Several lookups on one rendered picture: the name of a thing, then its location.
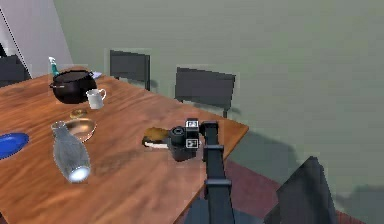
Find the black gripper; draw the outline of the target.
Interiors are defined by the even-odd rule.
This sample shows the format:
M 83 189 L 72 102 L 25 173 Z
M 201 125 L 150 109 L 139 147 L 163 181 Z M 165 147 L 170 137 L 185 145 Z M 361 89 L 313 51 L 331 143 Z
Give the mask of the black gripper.
M 154 149 L 169 148 L 174 160 L 182 162 L 196 156 L 198 149 L 198 129 L 176 126 L 169 131 L 168 144 L 164 141 L 156 143 L 147 138 L 142 140 L 142 144 L 145 147 Z

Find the bronze metal bowl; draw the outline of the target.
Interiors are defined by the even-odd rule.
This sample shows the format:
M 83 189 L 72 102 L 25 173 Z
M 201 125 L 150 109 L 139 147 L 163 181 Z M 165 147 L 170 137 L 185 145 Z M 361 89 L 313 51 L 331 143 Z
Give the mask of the bronze metal bowl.
M 77 118 L 65 122 L 69 132 L 77 137 L 81 142 L 89 140 L 95 130 L 96 123 L 89 118 Z

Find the clear glass bottle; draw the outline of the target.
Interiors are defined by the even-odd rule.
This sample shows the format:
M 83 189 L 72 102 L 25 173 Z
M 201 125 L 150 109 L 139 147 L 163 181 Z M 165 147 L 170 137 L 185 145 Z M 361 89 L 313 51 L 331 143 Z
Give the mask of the clear glass bottle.
M 91 173 L 85 145 L 69 132 L 64 121 L 51 125 L 54 136 L 53 158 L 62 175 L 70 183 L 85 181 Z

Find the teal spray bottle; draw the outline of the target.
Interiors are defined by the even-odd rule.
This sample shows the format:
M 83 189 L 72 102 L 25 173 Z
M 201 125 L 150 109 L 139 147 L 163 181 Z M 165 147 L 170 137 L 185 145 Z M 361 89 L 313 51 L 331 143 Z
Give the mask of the teal spray bottle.
M 53 76 L 57 76 L 60 72 L 57 69 L 56 59 L 54 57 L 49 57 L 49 62 L 51 64 L 51 71 Z

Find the brown wooden table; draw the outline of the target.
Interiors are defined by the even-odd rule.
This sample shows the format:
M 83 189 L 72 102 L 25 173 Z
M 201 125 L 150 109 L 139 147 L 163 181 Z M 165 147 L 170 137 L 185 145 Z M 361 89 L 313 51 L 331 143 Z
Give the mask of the brown wooden table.
M 104 106 L 89 113 L 97 128 L 87 143 L 92 173 L 69 183 L 53 161 L 52 123 L 73 106 L 56 100 L 49 76 L 0 88 L 0 135 L 24 132 L 29 143 L 0 160 L 0 213 L 8 224 L 174 224 L 203 186 L 200 158 L 177 163 L 166 150 L 141 141 L 149 127 L 172 128 L 189 117 L 215 120 L 230 154 L 245 135 L 244 124 L 182 104 L 109 76 L 97 85 Z

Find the dark grey chair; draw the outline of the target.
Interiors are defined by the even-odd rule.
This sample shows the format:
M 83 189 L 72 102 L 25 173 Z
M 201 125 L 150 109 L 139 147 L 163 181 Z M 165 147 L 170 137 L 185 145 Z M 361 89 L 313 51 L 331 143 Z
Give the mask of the dark grey chair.
M 178 67 L 175 99 L 221 108 L 226 118 L 231 108 L 235 78 L 233 74 Z
M 324 168 L 314 156 L 299 166 L 276 194 L 278 202 L 263 224 L 338 224 Z
M 143 82 L 145 89 L 150 90 L 150 56 L 111 50 L 110 75 L 115 79 L 127 78 Z
M 30 79 L 17 55 L 7 55 L 0 43 L 0 88 Z

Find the white mug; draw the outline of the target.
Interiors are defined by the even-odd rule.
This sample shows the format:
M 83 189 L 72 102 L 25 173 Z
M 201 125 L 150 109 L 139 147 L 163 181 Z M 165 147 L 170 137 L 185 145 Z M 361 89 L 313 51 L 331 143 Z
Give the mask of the white mug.
M 90 108 L 93 110 L 101 109 L 104 106 L 103 100 L 107 96 L 105 89 L 92 89 L 86 92 Z

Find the black cooking pot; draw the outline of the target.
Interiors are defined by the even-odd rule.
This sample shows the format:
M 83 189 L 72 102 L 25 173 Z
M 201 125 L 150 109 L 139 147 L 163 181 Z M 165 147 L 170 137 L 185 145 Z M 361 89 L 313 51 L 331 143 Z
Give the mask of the black cooking pot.
M 49 85 L 54 96 L 64 104 L 80 104 L 86 102 L 86 92 L 97 88 L 92 73 L 87 70 L 69 70 L 53 77 Z

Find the blue plate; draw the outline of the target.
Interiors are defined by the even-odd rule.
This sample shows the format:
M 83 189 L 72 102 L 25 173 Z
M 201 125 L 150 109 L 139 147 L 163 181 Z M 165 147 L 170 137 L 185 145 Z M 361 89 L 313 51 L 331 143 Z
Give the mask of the blue plate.
M 18 153 L 29 142 L 26 133 L 8 133 L 0 136 L 0 160 Z

